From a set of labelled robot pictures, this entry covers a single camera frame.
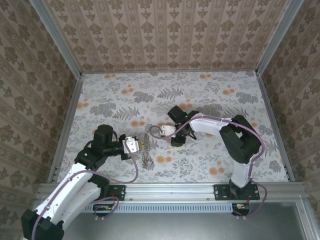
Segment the leaf pattern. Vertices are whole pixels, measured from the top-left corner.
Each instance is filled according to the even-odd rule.
[[[172,178],[172,177],[175,177],[177,175],[177,172],[173,171],[173,170],[163,170],[162,172],[158,171],[155,175],[157,177],[161,177],[161,178],[163,178],[163,177]]]
[[[184,154],[186,156],[194,156],[198,154],[198,151],[194,151],[192,149],[182,149],[182,150],[177,150],[179,154]]]
[[[141,103],[141,102],[152,102],[154,100],[154,96],[149,95],[148,93],[142,92],[142,91],[136,91],[133,96],[135,97],[133,100],[136,103]]]
[[[223,118],[229,118],[230,116],[235,116],[235,115],[237,115],[237,114],[242,115],[242,116],[244,116],[245,118],[246,118],[247,116],[249,116],[249,114],[247,113],[247,110],[246,110],[246,109],[243,109],[242,107],[240,107],[240,108],[234,107],[234,108],[228,108],[228,109],[226,109],[226,110],[223,112],[222,117],[223,117]]]
[[[170,100],[175,100],[176,97],[181,96],[183,94],[182,90],[177,87],[176,89],[171,87],[171,89],[169,88],[165,88],[163,89],[159,94],[158,94],[158,98],[162,98],[162,99],[170,99]]]
[[[132,108],[128,106],[128,108],[122,107],[116,113],[112,116],[114,119],[120,119],[120,120],[130,120],[133,117],[136,117],[139,115],[139,109],[136,107]]]
[[[116,109],[116,105],[113,102],[102,103],[91,107],[90,113],[96,116],[103,115],[104,117],[110,117],[113,114],[112,109]]]
[[[183,176],[190,175],[193,170],[193,165],[190,164],[189,160],[185,157],[181,160],[178,160],[172,164],[174,170],[179,170],[179,178]]]
[[[275,141],[265,141],[265,152],[264,152],[264,156],[267,156],[267,154],[269,155],[269,157],[271,156],[272,152],[277,152],[278,150],[278,146],[276,144]]]
[[[239,103],[242,103],[242,104],[245,104],[245,103],[254,104],[258,102],[258,98],[256,96],[252,96],[245,92],[237,92],[236,96],[239,97],[238,101]]]
[[[205,92],[217,93],[220,90],[219,84],[216,82],[208,81],[204,88]]]

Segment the floral tablecloth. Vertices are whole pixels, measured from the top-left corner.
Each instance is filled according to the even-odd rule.
[[[241,114],[262,136],[266,152],[253,168],[258,182],[286,182],[286,172],[252,72],[159,72],[85,74],[58,181],[67,174],[77,153],[93,139],[101,124],[111,125],[118,136],[137,136],[143,143],[135,153],[137,183],[227,182],[234,160],[220,136],[196,133],[182,147],[171,147],[148,133],[151,125],[173,125],[168,111],[175,105],[185,112],[232,118]],[[132,160],[109,157],[99,169],[113,178],[135,176]]]

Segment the wallpaper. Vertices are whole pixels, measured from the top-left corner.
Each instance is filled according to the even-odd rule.
[[[75,79],[28,1],[0,1],[0,239],[46,182]]]
[[[255,69],[289,0],[44,0],[82,72]]]
[[[228,182],[234,160],[220,135],[196,132],[182,147],[154,139],[152,125],[174,125],[168,111],[178,105],[185,112],[233,118],[243,115],[261,135],[266,152],[254,164],[258,182],[288,181],[267,110],[257,82],[250,72],[160,72],[85,74],[58,181],[68,173],[78,152],[93,139],[101,124],[117,135],[136,136],[144,148],[135,153],[137,183]],[[105,175],[129,181],[136,174],[132,160],[109,157],[99,168]]]
[[[320,1],[305,0],[263,73],[297,181],[320,223]]]

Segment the wall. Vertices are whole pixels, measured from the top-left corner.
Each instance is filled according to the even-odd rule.
[[[0,239],[46,182],[75,79],[26,0],[0,4]]]
[[[320,1],[305,0],[262,75],[297,181],[320,223]]]
[[[288,0],[45,0],[83,72],[254,69]]]

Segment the cable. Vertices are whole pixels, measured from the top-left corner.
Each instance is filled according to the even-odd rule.
[[[93,140],[88,141],[88,142],[86,143],[86,145],[84,146],[84,148],[83,148],[83,149],[86,149],[87,147],[89,147],[89,145],[90,145],[92,142],[93,142]]]
[[[167,140],[167,139],[170,139],[171,137],[173,137],[174,135],[176,135],[177,133],[179,133],[187,124],[189,124],[190,122],[192,122],[192,121],[194,121],[194,120],[198,120],[198,119],[211,119],[211,120],[220,121],[220,122],[227,123],[227,124],[232,124],[232,125],[234,125],[234,126],[236,126],[236,127],[239,127],[239,128],[244,129],[244,130],[247,130],[248,132],[250,132],[251,134],[253,134],[253,135],[260,141],[261,147],[262,147],[262,148],[261,148],[261,152],[251,160],[250,167],[249,167],[249,172],[248,172],[248,178],[249,178],[249,180],[250,180],[251,182],[253,182],[253,183],[256,184],[257,186],[260,186],[261,188],[263,188],[264,191],[265,191],[265,195],[264,195],[264,197],[263,197],[263,200],[261,201],[261,204],[259,205],[259,207],[258,207],[253,213],[250,213],[250,214],[247,215],[247,216],[243,216],[243,218],[245,218],[245,217],[246,217],[246,218],[251,217],[252,215],[256,214],[256,213],[261,209],[261,207],[265,204],[265,201],[266,201],[267,195],[268,195],[268,191],[267,191],[266,187],[263,186],[263,185],[260,184],[260,183],[257,183],[257,182],[255,182],[255,181],[253,181],[253,179],[252,179],[252,177],[251,177],[252,168],[253,168],[253,166],[254,166],[254,162],[255,162],[258,158],[260,158],[260,157],[264,154],[264,152],[265,152],[265,150],[266,150],[266,145],[265,145],[263,139],[259,136],[259,134],[257,134],[254,130],[252,130],[252,129],[250,129],[250,128],[242,125],[242,124],[239,124],[239,123],[236,123],[236,122],[233,122],[233,121],[230,121],[230,120],[226,120],[226,119],[224,119],[224,118],[215,117],[215,116],[206,116],[206,115],[196,116],[196,117],[194,117],[194,118],[189,119],[189,120],[186,121],[181,127],[179,127],[179,129],[177,129],[174,133],[172,133],[172,134],[170,134],[170,135],[168,135],[168,136],[163,136],[163,137],[161,137],[161,136],[156,136],[156,135],[154,135],[154,134],[151,132],[152,129],[158,129],[160,132],[162,132],[162,129],[161,129],[159,126],[156,126],[156,125],[151,126],[151,127],[149,128],[149,132],[150,132],[150,135],[151,135],[152,137],[154,137],[155,139]]]
[[[40,219],[43,217],[43,215],[45,214],[45,212],[47,210],[50,209],[50,205],[52,204],[52,202],[56,199],[56,197],[59,195],[59,193],[62,191],[62,189],[64,189],[64,187],[73,180],[73,178],[75,178],[77,175],[79,174],[83,174],[83,173],[90,173],[90,174],[94,174],[94,175],[98,175],[101,176],[105,179],[108,179],[109,181],[115,182],[115,183],[119,183],[119,184],[132,184],[134,181],[137,180],[138,178],[138,174],[139,174],[139,170],[138,170],[138,165],[136,163],[135,157],[132,154],[132,152],[130,151],[128,145],[127,145],[127,139],[124,141],[124,146],[128,151],[129,156],[131,157],[132,161],[133,161],[133,165],[135,167],[135,177],[131,180],[131,181],[119,181],[116,180],[112,177],[106,176],[102,173],[96,172],[96,171],[91,171],[91,170],[81,170],[81,171],[77,171],[76,173],[74,173],[71,177],[69,177],[62,185],[61,187],[59,187],[59,189],[55,192],[55,194],[53,195],[53,197],[50,199],[50,201],[47,203],[47,205],[43,208],[42,212],[39,214],[38,218],[36,219],[34,225],[33,225],[33,229],[32,229],[32,234],[31,234],[31,240],[35,240],[35,236],[36,236],[36,229],[37,226],[40,222]]]
[[[246,204],[248,204],[248,206],[250,208],[250,196],[249,196],[249,194],[247,194],[247,196],[248,196],[248,201],[246,201]]]
[[[91,202],[92,204],[97,204],[97,203],[100,203],[100,202],[103,202],[103,201],[106,201],[106,200],[109,200],[109,199],[116,200],[116,205],[115,205],[115,207],[105,216],[105,218],[110,217],[110,215],[118,208],[119,198],[117,198],[116,196],[108,196],[108,197],[102,198],[102,199],[100,199],[100,200],[96,200],[96,201]],[[95,219],[96,219],[96,220],[98,219],[97,210],[100,209],[100,208],[103,208],[103,207],[108,207],[108,206],[103,206],[103,205],[102,205],[102,206],[97,207],[97,208],[94,210],[93,215],[95,216]]]
[[[117,142],[118,141],[118,137],[117,137],[117,133],[115,130],[112,131],[113,135],[115,136],[115,141]]]

